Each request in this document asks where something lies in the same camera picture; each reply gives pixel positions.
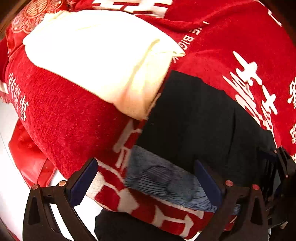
black cloth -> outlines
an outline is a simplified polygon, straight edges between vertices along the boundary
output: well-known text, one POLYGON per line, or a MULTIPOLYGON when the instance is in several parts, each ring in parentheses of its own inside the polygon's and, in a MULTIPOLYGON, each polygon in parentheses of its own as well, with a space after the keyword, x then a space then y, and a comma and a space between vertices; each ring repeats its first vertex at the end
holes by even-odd
POLYGON ((167 233, 128 213, 106 209, 96 217, 94 232, 99 241, 184 241, 180 236, 167 233))
POLYGON ((266 160, 258 149, 276 149, 272 133, 224 91, 176 71, 137 145, 192 174, 194 160, 202 160, 222 178, 245 187, 262 183, 266 160))

white cloth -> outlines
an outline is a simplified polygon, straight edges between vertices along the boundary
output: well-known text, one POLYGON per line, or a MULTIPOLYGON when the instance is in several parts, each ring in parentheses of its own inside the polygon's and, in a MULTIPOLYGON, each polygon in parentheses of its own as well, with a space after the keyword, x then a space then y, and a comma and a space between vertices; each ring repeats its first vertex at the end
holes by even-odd
POLYGON ((23 40, 28 58, 122 113, 142 120, 172 57, 184 51, 168 35, 125 12, 60 11, 23 40))
POLYGON ((6 85, 6 83, 2 82, 1 80, 0 80, 0 91, 8 94, 7 85, 6 85))

red pillow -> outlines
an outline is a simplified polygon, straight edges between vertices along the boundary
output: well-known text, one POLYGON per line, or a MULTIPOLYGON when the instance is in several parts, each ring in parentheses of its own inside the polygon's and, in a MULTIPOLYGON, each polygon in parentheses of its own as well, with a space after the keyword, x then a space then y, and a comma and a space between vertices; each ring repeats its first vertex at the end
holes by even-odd
POLYGON ((13 131, 9 150, 29 188, 35 183, 41 187, 49 185, 56 167, 36 146, 20 120, 13 131))

red and white patterned fabric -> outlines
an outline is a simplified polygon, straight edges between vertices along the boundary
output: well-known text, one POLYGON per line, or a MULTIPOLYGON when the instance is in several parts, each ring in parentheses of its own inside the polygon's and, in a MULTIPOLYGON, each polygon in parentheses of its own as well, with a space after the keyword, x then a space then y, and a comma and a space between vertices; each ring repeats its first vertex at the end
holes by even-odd
POLYGON ((68 9, 65 0, 30 1, 7 27, 9 57, 12 57, 15 50, 22 45, 23 39, 43 20, 46 13, 56 13, 68 9))
MULTIPOLYGON (((164 31, 185 50, 186 56, 174 58, 170 69, 197 76, 224 90, 262 128, 273 132, 277 146, 283 145, 294 156, 296 50, 281 24, 260 2, 93 2, 80 0, 68 4, 72 11, 108 8, 104 5, 107 3, 121 6, 119 10, 130 9, 133 14, 161 9, 160 13, 155 10, 138 17, 164 31)), ((57 44, 67 47, 67 43, 57 44)), ((94 41, 86 46, 86 51, 95 47, 100 46, 94 41)), ((104 47, 111 47, 107 37, 104 47)), ((98 174, 87 195, 101 206, 130 213, 187 239, 208 223, 211 213, 174 206, 124 186, 130 149, 144 121, 130 119, 86 90, 34 66, 23 46, 11 56, 5 82, 24 127, 66 178, 88 158, 97 158, 98 174)), ((227 230, 233 222, 231 217, 227 230)))

blue gripper pad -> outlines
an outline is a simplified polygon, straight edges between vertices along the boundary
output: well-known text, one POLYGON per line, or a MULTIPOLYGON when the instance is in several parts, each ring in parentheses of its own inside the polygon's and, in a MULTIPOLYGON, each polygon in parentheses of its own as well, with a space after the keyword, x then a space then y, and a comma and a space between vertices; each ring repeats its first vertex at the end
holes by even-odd
POLYGON ((199 160, 195 160, 194 173, 211 204, 219 208, 225 194, 222 183, 218 184, 199 160))
POLYGON ((70 177, 66 193, 72 207, 78 206, 81 203, 97 172, 98 162, 93 158, 88 160, 79 171, 74 172, 70 177))

